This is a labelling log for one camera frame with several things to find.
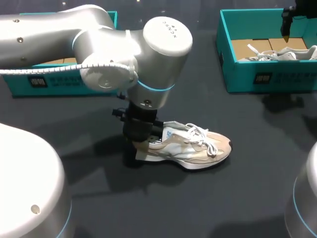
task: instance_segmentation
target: beige sneaker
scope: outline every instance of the beige sneaker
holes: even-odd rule
[[[137,149],[136,160],[172,160],[189,170],[218,164],[228,157],[232,147],[231,141],[221,134],[176,121],[164,122],[162,141],[151,137],[133,144]]]

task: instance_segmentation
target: cardboard box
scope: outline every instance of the cardboard box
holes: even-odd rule
[[[117,12],[109,11],[115,28],[117,28]],[[75,58],[58,59],[29,68],[48,68],[76,64]],[[114,95],[117,92],[102,93],[87,88],[78,70],[50,73],[43,75],[3,75],[13,97],[33,96],[87,96]]]
[[[288,42],[285,42],[283,38],[269,39],[269,43],[274,51],[280,51],[285,47],[297,50],[307,49],[303,38],[289,38]]]
[[[272,50],[268,40],[232,40],[231,43],[238,60],[257,56],[253,51],[250,50],[248,44],[252,45],[259,52]]]
[[[229,93],[290,93],[317,90],[317,60],[238,61],[239,58],[251,56],[252,53],[240,52],[236,41],[241,43],[241,40],[244,40],[244,44],[253,45],[259,52],[267,48],[262,45],[263,39],[268,39],[271,49],[276,51],[286,46],[305,49],[317,45],[317,18],[294,20],[290,31],[291,39],[288,44],[283,43],[280,32],[282,12],[283,9],[220,11],[216,46]],[[261,46],[256,46],[254,40],[261,40]]]

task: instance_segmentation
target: white shoelace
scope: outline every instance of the white shoelace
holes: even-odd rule
[[[259,53],[257,49],[250,44],[248,44],[248,47],[257,55],[258,61],[278,60],[276,51],[263,51],[262,53]]]
[[[191,128],[187,131],[190,139],[184,141],[185,143],[198,144],[199,146],[206,145],[208,155],[215,156],[218,154],[218,148],[210,140],[208,140],[208,129],[204,130],[191,123],[186,124],[186,126]]]

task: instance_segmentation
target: cable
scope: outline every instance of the cable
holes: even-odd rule
[[[39,68],[39,69],[0,69],[0,74],[6,75],[28,75],[28,74],[46,74],[56,73],[72,70],[80,70],[86,68],[101,68],[101,67],[114,67],[131,71],[130,67],[120,63],[90,63],[90,64],[74,64],[69,66]],[[136,71],[133,71],[134,80],[138,80],[139,76]]]

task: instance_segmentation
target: dark gray table surface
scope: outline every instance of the dark gray table surface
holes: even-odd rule
[[[87,3],[117,10],[122,29],[140,29],[159,15],[186,24],[193,49],[159,119],[222,133],[234,149],[221,166],[199,173],[171,164],[134,168],[123,159],[128,150],[122,124],[111,116],[125,102],[13,99],[1,80],[0,122],[41,136],[63,160],[75,238],[287,237],[284,206],[316,141],[317,96],[229,95],[214,39],[222,8],[284,7],[293,1],[2,0],[0,13],[52,12]]]

